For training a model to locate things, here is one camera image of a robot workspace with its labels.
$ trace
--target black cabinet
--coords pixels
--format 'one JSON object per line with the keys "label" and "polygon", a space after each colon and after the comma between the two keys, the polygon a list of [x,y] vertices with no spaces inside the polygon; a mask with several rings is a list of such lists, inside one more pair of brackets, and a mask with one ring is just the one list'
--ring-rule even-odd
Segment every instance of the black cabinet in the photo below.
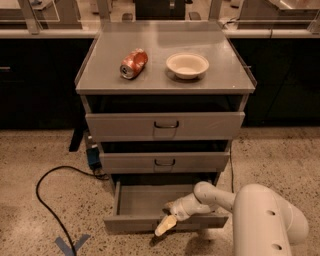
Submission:
{"label": "black cabinet", "polygon": [[1,39],[0,129],[74,128],[74,79],[92,39]]}
{"label": "black cabinet", "polygon": [[232,39],[257,80],[245,124],[319,125],[319,39]]}

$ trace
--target gray drawer cabinet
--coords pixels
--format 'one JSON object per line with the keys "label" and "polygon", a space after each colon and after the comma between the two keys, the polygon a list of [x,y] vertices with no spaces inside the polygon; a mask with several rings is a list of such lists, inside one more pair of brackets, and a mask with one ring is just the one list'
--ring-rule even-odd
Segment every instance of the gray drawer cabinet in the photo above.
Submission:
{"label": "gray drawer cabinet", "polygon": [[[120,62],[138,46],[149,62],[136,79],[126,80]],[[165,68],[180,48],[208,59],[204,78],[180,80]],[[199,181],[217,184],[254,91],[214,22],[108,23],[76,83],[113,187],[114,213],[105,219],[110,231],[152,231],[166,202],[191,193]],[[175,228],[221,228],[226,220],[212,213]]]}

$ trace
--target cabinet top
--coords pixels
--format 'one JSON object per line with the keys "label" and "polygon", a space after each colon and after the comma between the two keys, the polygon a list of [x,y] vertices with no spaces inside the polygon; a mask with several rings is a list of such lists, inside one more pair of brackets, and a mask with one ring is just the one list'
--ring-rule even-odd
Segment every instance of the cabinet top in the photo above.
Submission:
{"label": "cabinet top", "polygon": [[[120,74],[134,49],[148,54],[133,80]],[[169,56],[192,52],[209,61],[202,79],[181,80],[166,68]],[[107,23],[79,72],[79,94],[246,94],[254,84],[216,22],[139,21]]]}

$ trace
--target blue tape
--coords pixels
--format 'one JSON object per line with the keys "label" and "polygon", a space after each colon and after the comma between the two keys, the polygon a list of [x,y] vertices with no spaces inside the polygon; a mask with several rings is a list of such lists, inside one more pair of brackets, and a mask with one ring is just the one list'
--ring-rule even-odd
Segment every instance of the blue tape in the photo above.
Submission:
{"label": "blue tape", "polygon": [[[81,246],[90,238],[90,235],[84,234],[82,237],[76,242],[74,248],[78,251]],[[55,243],[58,245],[60,250],[64,253],[65,256],[74,256],[72,249],[63,241],[63,239],[59,236]]]}

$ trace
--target drawer handle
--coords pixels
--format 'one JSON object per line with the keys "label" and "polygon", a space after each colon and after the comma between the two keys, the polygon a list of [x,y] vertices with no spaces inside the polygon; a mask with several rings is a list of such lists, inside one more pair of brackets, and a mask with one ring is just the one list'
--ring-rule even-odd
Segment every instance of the drawer handle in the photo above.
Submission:
{"label": "drawer handle", "polygon": [[153,125],[159,129],[174,129],[179,127],[179,121],[177,121],[175,125],[158,125],[157,122],[154,122]]}
{"label": "drawer handle", "polygon": [[168,163],[168,164],[161,164],[158,162],[157,159],[154,159],[154,164],[156,166],[174,166],[176,164],[176,159],[173,159],[171,163]]}
{"label": "drawer handle", "polygon": [[11,67],[0,67],[0,72],[11,72]]}

